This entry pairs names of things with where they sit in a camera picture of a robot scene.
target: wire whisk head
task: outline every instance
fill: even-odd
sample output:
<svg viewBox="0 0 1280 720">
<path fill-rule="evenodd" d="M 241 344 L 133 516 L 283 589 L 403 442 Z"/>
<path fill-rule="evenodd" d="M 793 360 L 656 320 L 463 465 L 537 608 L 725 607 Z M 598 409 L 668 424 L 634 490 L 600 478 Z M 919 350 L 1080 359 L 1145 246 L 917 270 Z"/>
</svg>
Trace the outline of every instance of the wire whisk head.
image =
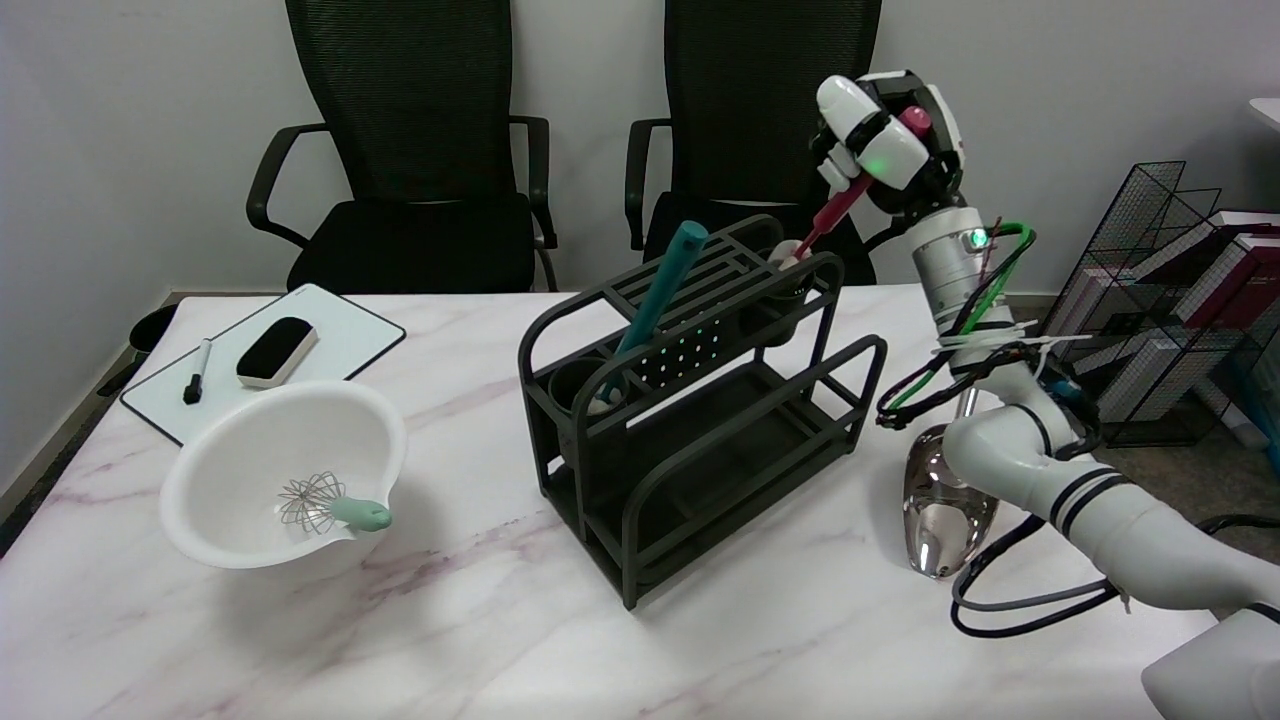
<svg viewBox="0 0 1280 720">
<path fill-rule="evenodd" d="M 308 533 L 324 534 L 335 521 L 329 505 L 346 492 L 346 486 L 329 471 L 311 475 L 307 480 L 291 479 L 280 493 L 287 501 L 280 506 L 280 521 L 285 525 L 301 525 Z"/>
</svg>

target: whiteboard eraser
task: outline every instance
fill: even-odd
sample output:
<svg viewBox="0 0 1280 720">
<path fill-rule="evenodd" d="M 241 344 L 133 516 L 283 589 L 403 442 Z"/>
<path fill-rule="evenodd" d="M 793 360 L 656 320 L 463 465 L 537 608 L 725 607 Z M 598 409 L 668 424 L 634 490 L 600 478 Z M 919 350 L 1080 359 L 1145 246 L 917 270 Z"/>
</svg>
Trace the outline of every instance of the whiteboard eraser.
<svg viewBox="0 0 1280 720">
<path fill-rule="evenodd" d="M 315 327 L 302 318 L 280 318 L 241 355 L 236 377 L 244 387 L 279 387 L 319 340 Z"/>
</svg>

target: teal spatula handle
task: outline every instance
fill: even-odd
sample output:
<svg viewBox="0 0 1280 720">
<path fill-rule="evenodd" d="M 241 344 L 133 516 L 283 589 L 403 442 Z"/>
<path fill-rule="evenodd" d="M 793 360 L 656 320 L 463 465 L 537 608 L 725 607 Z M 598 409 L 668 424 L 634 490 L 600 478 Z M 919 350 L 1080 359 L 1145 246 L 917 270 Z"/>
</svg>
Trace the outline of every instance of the teal spatula handle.
<svg viewBox="0 0 1280 720">
<path fill-rule="evenodd" d="M 685 283 L 685 277 L 701 255 L 708 237 L 707 228 L 692 220 L 680 224 L 676 236 L 671 238 L 671 245 L 667 246 L 667 254 L 662 256 L 658 274 L 649 284 L 649 292 L 645 292 L 631 327 L 618 343 L 618 355 L 649 342 L 653 332 L 658 329 L 658 320 L 671 305 L 671 299 L 676 296 L 676 291 Z"/>
</svg>

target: white wall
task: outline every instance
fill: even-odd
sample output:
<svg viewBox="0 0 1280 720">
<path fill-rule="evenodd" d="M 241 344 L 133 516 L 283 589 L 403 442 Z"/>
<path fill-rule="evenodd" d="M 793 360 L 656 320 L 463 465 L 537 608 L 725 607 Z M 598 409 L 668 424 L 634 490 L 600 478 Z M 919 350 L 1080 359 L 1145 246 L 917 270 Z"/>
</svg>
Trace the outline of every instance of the white wall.
<svg viewBox="0 0 1280 720">
<path fill-rule="evenodd" d="M 662 3 L 515 3 L 513 106 L 550 119 L 559 261 L 577 282 L 603 279 L 636 258 L 626 133 L 667 111 Z M 1280 208 L 1280 135 L 1245 111 L 1280 94 L 1277 37 L 1274 0 L 886 0 L 872 69 L 911 68 L 942 87 L 965 136 L 969 201 L 1039 232 L 1009 290 L 1051 292 L 1134 163 L 1185 159 L 1189 186 Z M 650 201 L 669 178 L 667 137 L 653 150 Z M 858 210 L 867 229 L 883 227 Z M 876 263 L 882 282 L 914 279 L 901 247 Z"/>
<path fill-rule="evenodd" d="M 558 263 L 573 284 L 636 261 L 622 174 L 630 122 L 667 113 L 662 5 L 513 0 L 512 110 L 550 119 Z M 279 287 L 296 251 L 248 227 L 244 193 L 271 133 L 319 118 L 283 1 L 8 0 L 0 13 L 35 78 L 110 146 L 122 211 L 166 247 L 173 284 Z M 1280 136 L 1244 109 L 1280 94 L 1277 36 L 1271 0 L 888 0 L 873 67 L 943 87 L 969 199 L 1041 231 L 1011 288 L 1052 291 L 1135 161 L 1184 158 L 1189 181 L 1225 186 L 1229 204 L 1280 204 L 1267 172 Z M 658 137 L 650 201 L 668 168 Z M 271 211 L 310 232 L 343 197 L 332 143 L 303 137 Z M 911 278 L 901 249 L 877 255 L 884 281 Z"/>
<path fill-rule="evenodd" d="M 0 22 L 0 492 L 166 292 L 155 236 L 110 182 L 92 120 Z"/>
<path fill-rule="evenodd" d="M 622 176 L 630 122 L 667 111 L 662 3 L 513 4 L 512 110 L 550 119 L 557 259 L 581 286 L 637 259 Z M 1184 158 L 1228 204 L 1280 206 L 1280 135 L 1244 109 L 1280 94 L 1276 37 L 1274 0 L 886 0 L 873 67 L 943 87 L 969 199 L 1041 231 L 1010 288 L 1053 291 L 1135 161 Z M 296 250 L 248 227 L 244 195 L 274 131 L 319 113 L 280 0 L 5 0 L 0 38 L 3 482 L 157 291 L 283 284 Z M 650 201 L 668 163 L 659 137 Z M 308 233 L 346 196 L 332 143 L 305 137 L 271 213 Z M 901 249 L 877 264 L 911 278 Z"/>
</svg>

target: mesh chair back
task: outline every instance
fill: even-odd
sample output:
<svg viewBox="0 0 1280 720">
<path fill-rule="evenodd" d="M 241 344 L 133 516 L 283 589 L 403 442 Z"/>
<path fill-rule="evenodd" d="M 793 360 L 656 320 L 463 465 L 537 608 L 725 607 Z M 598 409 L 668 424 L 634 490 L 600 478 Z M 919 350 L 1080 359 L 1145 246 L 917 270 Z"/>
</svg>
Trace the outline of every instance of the mesh chair back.
<svg viewBox="0 0 1280 720">
<path fill-rule="evenodd" d="M 881 0 L 667 0 L 672 190 L 804 202 L 817 187 L 814 94 L 870 67 Z"/>
<path fill-rule="evenodd" d="M 509 0 L 285 0 L 357 199 L 515 192 Z"/>
</svg>

